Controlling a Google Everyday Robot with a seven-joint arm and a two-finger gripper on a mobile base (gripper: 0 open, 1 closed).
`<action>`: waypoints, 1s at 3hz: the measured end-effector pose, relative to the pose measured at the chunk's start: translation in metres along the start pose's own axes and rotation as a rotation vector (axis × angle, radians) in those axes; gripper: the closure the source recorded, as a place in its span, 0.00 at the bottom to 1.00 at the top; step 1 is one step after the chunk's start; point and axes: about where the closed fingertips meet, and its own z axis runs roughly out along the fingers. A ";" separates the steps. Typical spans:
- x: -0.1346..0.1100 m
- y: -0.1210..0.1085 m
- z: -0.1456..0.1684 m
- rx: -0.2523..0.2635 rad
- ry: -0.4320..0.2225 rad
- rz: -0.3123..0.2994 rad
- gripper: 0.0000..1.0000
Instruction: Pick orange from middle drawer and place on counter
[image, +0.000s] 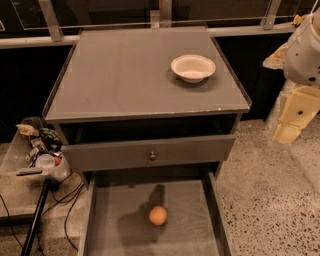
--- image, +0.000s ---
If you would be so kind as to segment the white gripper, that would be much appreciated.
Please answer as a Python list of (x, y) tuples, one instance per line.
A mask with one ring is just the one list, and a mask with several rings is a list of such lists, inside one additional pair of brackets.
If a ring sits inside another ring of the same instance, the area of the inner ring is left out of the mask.
[(283, 69), (288, 80), (304, 84), (286, 97), (273, 140), (292, 144), (320, 111), (320, 16), (310, 14), (290, 36), (262, 63), (268, 69)]

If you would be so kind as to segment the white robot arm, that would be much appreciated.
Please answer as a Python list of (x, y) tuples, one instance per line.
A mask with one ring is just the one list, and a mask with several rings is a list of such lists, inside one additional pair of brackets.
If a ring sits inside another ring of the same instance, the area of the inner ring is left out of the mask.
[(272, 140), (292, 144), (320, 110), (320, 9), (294, 18), (296, 30), (263, 61), (282, 69), (287, 87), (277, 99), (280, 116)]

